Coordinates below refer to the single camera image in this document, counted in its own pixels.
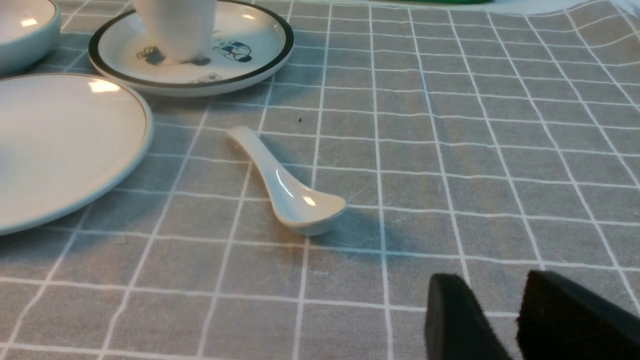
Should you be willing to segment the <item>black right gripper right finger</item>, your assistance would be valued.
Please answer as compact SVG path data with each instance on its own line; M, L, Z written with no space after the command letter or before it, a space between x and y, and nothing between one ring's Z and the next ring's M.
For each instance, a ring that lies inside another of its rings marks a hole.
M516 340L525 360L637 360L637 316L554 271L528 272Z

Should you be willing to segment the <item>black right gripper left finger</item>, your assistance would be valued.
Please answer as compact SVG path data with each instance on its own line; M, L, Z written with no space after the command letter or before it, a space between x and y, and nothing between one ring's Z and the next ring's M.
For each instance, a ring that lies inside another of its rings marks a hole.
M473 291L458 275L430 277L424 326L428 360L510 360Z

